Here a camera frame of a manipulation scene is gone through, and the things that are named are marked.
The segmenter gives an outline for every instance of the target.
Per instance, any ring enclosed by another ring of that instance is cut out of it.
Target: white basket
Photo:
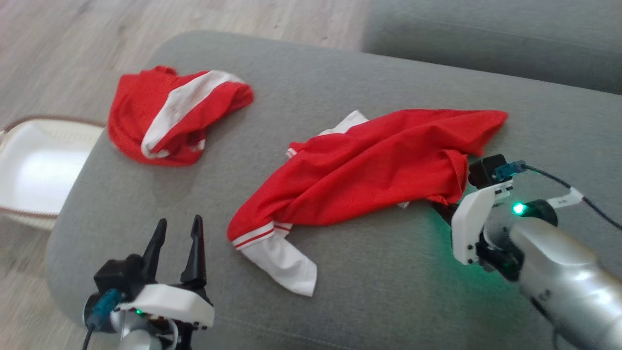
[[[32,116],[0,131],[0,214],[51,230],[103,126]]]

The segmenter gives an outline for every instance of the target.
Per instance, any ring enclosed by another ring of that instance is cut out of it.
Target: red and white garment
[[[285,239],[294,224],[336,224],[418,199],[456,203],[467,183],[467,155],[483,154],[507,113],[401,110],[369,121],[349,117],[361,123],[292,143],[291,159],[229,224],[236,249],[294,293],[312,296],[317,280],[317,266]]]
[[[217,119],[253,101],[237,76],[211,70],[177,75],[158,66],[121,76],[108,118],[108,134],[133,160],[188,166],[205,149],[205,130]]]

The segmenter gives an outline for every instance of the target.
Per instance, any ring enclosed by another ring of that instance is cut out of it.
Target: gray sofa
[[[207,293],[215,327],[194,349],[547,349],[552,328],[496,273],[459,264],[449,228],[425,202],[390,207],[329,227],[294,227],[290,239],[318,265],[312,298],[295,295],[237,252],[226,228],[240,205],[306,141],[359,109],[376,118],[403,108],[509,112],[488,154],[525,159],[622,212],[622,96],[443,65],[193,32],[168,41],[147,67],[180,73],[220,69],[256,100],[208,134],[189,168],[135,163],[103,134],[73,187],[47,249],[49,288],[76,323],[92,276],[110,258],[141,252],[157,221],[169,220],[158,280],[185,266],[195,214],[207,233]],[[516,179],[516,200],[565,191],[535,174]],[[560,213],[561,228],[622,275],[620,233],[582,206]],[[117,336],[107,336],[110,348]],[[562,344],[562,349],[569,349]]]
[[[622,1],[374,0],[363,50],[622,93]]]

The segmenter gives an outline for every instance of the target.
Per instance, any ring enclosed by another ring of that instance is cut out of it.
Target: gray upholstered surface
[[[318,265],[313,298],[281,288],[226,239],[237,208],[305,141],[354,109],[375,118],[402,108],[501,109],[509,119],[487,147],[567,179],[620,217],[622,97],[410,60],[340,52],[232,34],[178,36],[153,56],[180,73],[227,70],[256,101],[217,123],[189,168],[125,158],[104,134],[50,239],[53,297],[80,322],[92,276],[109,258],[141,252],[157,220],[169,220],[158,278],[173,283],[185,264],[192,217],[207,232],[207,291],[216,325],[195,349],[538,349],[551,328],[497,274],[451,255],[448,227],[425,203],[331,227],[295,227],[290,240]],[[516,179],[517,200],[562,188],[535,174]],[[583,206],[561,227],[622,274],[622,235]],[[114,346],[116,337],[110,337]]]
[[[363,50],[622,93],[622,1],[373,0]]]

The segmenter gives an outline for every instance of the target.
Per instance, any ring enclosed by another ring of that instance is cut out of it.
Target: green led light
[[[523,203],[516,203],[513,207],[512,207],[512,211],[514,212],[514,214],[516,215],[522,215],[522,213],[525,212],[525,209],[527,209],[527,206],[524,205]]]

